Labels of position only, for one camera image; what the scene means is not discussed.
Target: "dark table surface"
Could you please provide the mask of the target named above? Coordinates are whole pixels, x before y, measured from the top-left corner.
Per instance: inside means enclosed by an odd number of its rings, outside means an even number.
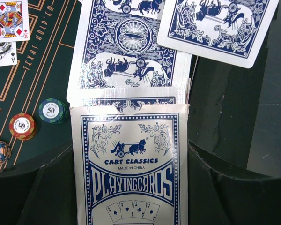
[[[0,171],[71,139],[70,120],[44,123],[36,109],[46,98],[67,103],[80,9],[77,0],[29,0],[30,41],[17,43],[16,66],[0,67],[0,139],[13,151]],[[192,142],[242,168],[281,176],[281,0],[254,67],[199,58],[190,104]],[[38,125],[29,141],[13,138],[8,129],[22,112]]]

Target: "cart wheel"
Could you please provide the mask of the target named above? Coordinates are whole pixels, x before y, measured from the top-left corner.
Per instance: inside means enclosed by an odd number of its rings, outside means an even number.
[[[119,156],[120,158],[124,157],[124,155],[125,155],[125,153],[124,153],[123,151],[120,151],[120,152],[118,153],[118,156]]]
[[[231,4],[229,5],[228,10],[229,10],[229,12],[231,12],[231,13],[236,12],[236,11],[237,11],[237,4],[236,4],[236,3],[231,3]]]
[[[136,65],[139,67],[139,68],[144,68],[146,66],[146,63],[143,59],[138,59],[136,61]]]
[[[123,13],[128,14],[128,13],[131,12],[131,7],[129,5],[123,5],[122,6],[122,11],[123,11]]]

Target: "card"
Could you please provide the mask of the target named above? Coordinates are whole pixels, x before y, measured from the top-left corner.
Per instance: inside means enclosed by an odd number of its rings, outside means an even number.
[[[70,111],[78,225],[188,224],[187,104]],[[112,224],[103,211],[114,203],[123,218]]]
[[[29,39],[27,0],[0,0],[0,43],[28,41]]]
[[[67,99],[81,89],[184,86],[191,55],[157,44],[163,5],[83,1]]]
[[[251,68],[279,0],[166,1],[157,42]]]
[[[158,210],[159,210],[159,205],[148,202],[148,205],[146,207],[146,211],[144,214],[144,219],[155,221]]]
[[[132,211],[133,211],[132,201],[120,202],[120,207],[121,207],[122,218],[132,217]]]
[[[112,105],[123,114],[137,113],[143,105],[184,104],[188,95],[184,87],[105,88],[77,93],[81,98],[72,101],[71,107]]]
[[[147,202],[135,200],[134,204],[133,204],[132,217],[143,219],[143,216],[144,216],[145,210],[146,210],[146,206],[147,206]]]
[[[106,210],[108,211],[108,214],[113,222],[117,222],[118,220],[122,219],[121,210],[117,203],[107,206]]]
[[[17,48],[15,42],[0,43],[0,67],[17,64]]]

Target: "dotted border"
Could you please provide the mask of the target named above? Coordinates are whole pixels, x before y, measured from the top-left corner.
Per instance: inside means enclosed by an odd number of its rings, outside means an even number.
[[[84,152],[84,168],[85,168],[85,181],[84,186],[86,187],[87,193],[87,221],[88,225],[92,225],[92,211],[90,203],[90,175],[89,175],[89,143],[88,143],[88,124],[89,122],[111,122],[111,121],[124,121],[124,120],[172,120],[174,125],[174,151],[173,151],[173,165],[174,165],[174,213],[175,213],[175,225],[179,225],[179,196],[178,196],[178,158],[177,158],[177,139],[178,139],[178,121],[179,114],[173,113],[162,113],[162,114],[150,114],[150,115],[140,115],[140,116],[121,116],[121,115],[109,115],[109,116],[98,116],[98,115],[88,115],[81,116],[81,127],[82,127],[82,136],[83,136],[83,152]]]

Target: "diamond symbol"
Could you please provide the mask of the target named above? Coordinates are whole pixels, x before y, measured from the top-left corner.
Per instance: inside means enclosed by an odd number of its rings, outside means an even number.
[[[22,31],[21,31],[20,29],[18,29],[18,30],[16,31],[16,33],[17,33],[18,35],[20,35],[20,34],[22,33]]]
[[[3,10],[5,9],[5,6],[4,6],[4,5],[1,5],[1,6],[0,6],[0,9],[1,9],[1,11],[3,11]]]

